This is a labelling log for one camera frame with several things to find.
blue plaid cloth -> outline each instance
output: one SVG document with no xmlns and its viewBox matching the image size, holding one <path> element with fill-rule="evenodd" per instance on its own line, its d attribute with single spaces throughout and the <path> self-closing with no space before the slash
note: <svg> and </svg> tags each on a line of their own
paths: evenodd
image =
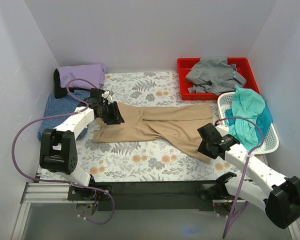
<svg viewBox="0 0 300 240">
<path fill-rule="evenodd" d="M 83 100 L 89 97 L 90 92 L 85 90 L 74 90 L 73 95 L 75 95 L 78 99 Z M 50 94 L 46 102 L 43 116 L 50 117 L 54 115 L 73 113 L 78 104 L 79 101 L 73 99 L 69 94 L 62 98 L 55 98 L 53 94 Z M 37 135 L 39 141 L 41 141 L 41 135 L 45 129 L 54 129 L 56 126 L 62 124 L 67 118 L 68 116 L 62 116 L 43 120 Z M 87 131 L 88 128 L 85 128 L 79 134 L 78 139 L 83 138 Z"/>
</svg>

floral mat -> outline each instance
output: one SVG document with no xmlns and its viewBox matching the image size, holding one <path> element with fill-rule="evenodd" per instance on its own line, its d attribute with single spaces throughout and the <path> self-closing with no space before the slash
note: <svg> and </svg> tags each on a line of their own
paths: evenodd
<svg viewBox="0 0 300 240">
<path fill-rule="evenodd" d="M 111 90 L 113 100 L 132 106 L 186 106 L 209 104 L 213 120 L 219 118 L 216 101 L 183 101 L 177 72 L 112 73 L 105 76 L 103 89 Z M 229 171 L 241 171 L 220 157 L 211 163 L 199 161 L 176 149 L 164 139 L 139 142 L 95 143 L 91 139 L 95 122 L 88 125 L 84 138 L 76 141 L 78 165 L 96 182 L 215 180 Z M 265 162 L 262 155 L 258 158 Z M 39 169 L 41 179 L 63 179 Z"/>
</svg>

white wall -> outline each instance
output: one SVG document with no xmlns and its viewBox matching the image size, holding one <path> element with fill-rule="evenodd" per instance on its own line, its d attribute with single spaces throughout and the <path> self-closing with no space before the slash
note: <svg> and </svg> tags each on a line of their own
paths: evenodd
<svg viewBox="0 0 300 240">
<path fill-rule="evenodd" d="M 58 64 L 24 0 L 0 0 L 0 240 L 10 239 L 26 179 L 15 170 L 11 145 L 17 131 L 42 117 Z M 39 124 L 21 135 L 17 160 L 35 175 Z"/>
<path fill-rule="evenodd" d="M 25 0 L 60 66 L 175 70 L 177 58 L 246 57 L 276 0 Z"/>
<path fill-rule="evenodd" d="M 269 164 L 300 178 L 300 0 L 277 1 L 248 60 L 279 136 Z"/>
</svg>

gray cloth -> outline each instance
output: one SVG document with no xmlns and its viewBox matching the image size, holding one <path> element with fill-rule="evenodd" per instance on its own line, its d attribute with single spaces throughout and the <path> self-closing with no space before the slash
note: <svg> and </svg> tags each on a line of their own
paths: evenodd
<svg viewBox="0 0 300 240">
<path fill-rule="evenodd" d="M 213 93 L 235 90 L 235 85 L 243 88 L 247 80 L 237 72 L 235 64 L 228 65 L 228 59 L 221 57 L 202 57 L 186 78 L 194 83 L 189 93 Z"/>
</svg>

white laundry basket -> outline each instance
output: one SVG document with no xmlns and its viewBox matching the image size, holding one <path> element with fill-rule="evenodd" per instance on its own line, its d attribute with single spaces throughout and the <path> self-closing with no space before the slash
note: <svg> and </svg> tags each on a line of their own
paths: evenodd
<svg viewBox="0 0 300 240">
<path fill-rule="evenodd" d="M 223 119 L 226 117 L 226 110 L 231 109 L 231 102 L 234 96 L 234 92 L 227 92 L 219 96 L 218 98 L 218 108 L 220 117 Z M 228 124 L 228 121 L 223 121 L 222 124 Z M 266 133 L 264 143 L 261 147 L 254 150 L 254 154 L 268 154 L 277 150 L 279 146 L 279 139 L 274 128 L 274 125 L 271 123 L 271 126 Z"/>
</svg>

